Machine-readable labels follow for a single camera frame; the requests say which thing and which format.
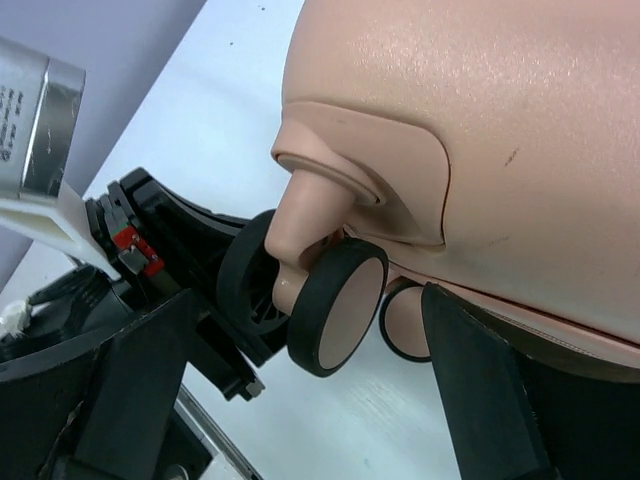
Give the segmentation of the pink hard-shell suitcase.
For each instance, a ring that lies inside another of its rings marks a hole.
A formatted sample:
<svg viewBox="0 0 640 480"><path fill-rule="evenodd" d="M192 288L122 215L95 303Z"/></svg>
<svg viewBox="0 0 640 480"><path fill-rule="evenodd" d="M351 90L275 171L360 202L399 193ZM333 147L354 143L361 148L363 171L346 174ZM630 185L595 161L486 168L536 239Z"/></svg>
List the pink hard-shell suitcase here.
<svg viewBox="0 0 640 480"><path fill-rule="evenodd" d="M375 314L434 357L434 285L561 371L639 379L639 5L307 1L261 219L287 350L326 377Z"/></svg>

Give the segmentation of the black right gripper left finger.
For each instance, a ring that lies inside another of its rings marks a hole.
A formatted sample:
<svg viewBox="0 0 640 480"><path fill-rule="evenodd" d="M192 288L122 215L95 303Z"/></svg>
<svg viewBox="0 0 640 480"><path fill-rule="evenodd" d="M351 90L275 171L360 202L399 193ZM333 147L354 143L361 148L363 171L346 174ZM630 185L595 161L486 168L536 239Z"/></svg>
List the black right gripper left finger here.
<svg viewBox="0 0 640 480"><path fill-rule="evenodd" d="M4 479L195 479L200 443L174 410L196 330L192 291L1 362Z"/></svg>

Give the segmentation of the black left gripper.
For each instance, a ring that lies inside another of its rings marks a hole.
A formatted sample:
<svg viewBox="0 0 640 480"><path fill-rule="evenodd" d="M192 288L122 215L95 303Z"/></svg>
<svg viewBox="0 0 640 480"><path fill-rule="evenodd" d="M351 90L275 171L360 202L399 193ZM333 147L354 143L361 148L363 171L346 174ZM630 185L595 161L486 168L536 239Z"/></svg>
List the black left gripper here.
<svg viewBox="0 0 640 480"><path fill-rule="evenodd" d="M150 294L191 288L202 318L191 363L226 399L256 398L257 341L220 309L216 280L246 222L214 214L168 190L137 168L107 190L108 255L123 273L109 280L76 268L27 298L30 325L1 340L3 363L65 363L130 329Z"/></svg>

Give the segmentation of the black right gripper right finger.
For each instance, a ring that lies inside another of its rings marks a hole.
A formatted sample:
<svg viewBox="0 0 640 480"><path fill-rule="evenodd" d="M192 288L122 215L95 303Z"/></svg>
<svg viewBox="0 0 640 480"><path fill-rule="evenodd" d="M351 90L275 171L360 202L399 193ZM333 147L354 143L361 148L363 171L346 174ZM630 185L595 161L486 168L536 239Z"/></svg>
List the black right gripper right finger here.
<svg viewBox="0 0 640 480"><path fill-rule="evenodd" d="M421 309L464 479L636 479L639 371L428 283Z"/></svg>

